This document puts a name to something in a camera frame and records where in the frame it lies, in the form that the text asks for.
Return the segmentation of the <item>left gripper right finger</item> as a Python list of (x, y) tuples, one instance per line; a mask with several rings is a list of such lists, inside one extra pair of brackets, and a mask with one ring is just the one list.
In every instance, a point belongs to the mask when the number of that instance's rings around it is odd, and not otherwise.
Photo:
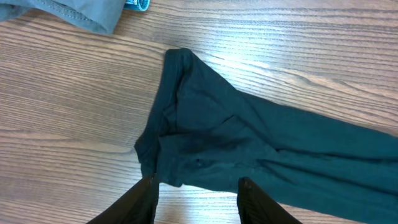
[(241, 224), (302, 224), (249, 177), (239, 178), (237, 206)]

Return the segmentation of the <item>black t-shirt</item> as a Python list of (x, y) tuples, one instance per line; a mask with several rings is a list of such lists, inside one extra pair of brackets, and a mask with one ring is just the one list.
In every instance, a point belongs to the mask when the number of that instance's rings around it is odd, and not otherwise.
[(363, 223), (397, 222), (397, 138), (235, 89), (189, 49), (165, 53), (143, 175), (236, 192), (249, 177), (274, 200)]

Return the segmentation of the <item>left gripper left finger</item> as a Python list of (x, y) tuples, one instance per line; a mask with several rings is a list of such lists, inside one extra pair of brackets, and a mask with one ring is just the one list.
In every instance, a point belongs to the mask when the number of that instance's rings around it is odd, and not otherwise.
[(158, 201), (159, 180), (149, 175), (87, 224), (153, 224)]

